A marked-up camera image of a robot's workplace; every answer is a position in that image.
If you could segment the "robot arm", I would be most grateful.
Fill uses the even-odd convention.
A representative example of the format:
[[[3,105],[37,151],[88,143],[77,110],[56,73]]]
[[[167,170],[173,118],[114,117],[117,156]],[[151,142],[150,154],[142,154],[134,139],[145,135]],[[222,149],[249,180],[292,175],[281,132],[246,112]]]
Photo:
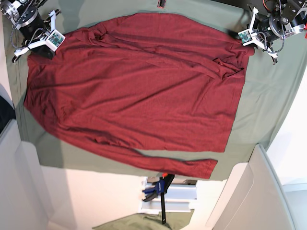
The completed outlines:
[[[52,10],[43,19],[38,9],[45,0],[2,0],[0,11],[12,23],[11,45],[15,48],[12,63],[28,51],[53,59],[65,36],[56,29],[60,9]]]
[[[278,63],[278,54],[285,40],[307,30],[307,2],[305,0],[263,0],[260,7],[246,4],[251,11],[247,28],[237,33],[243,46],[254,46]]]

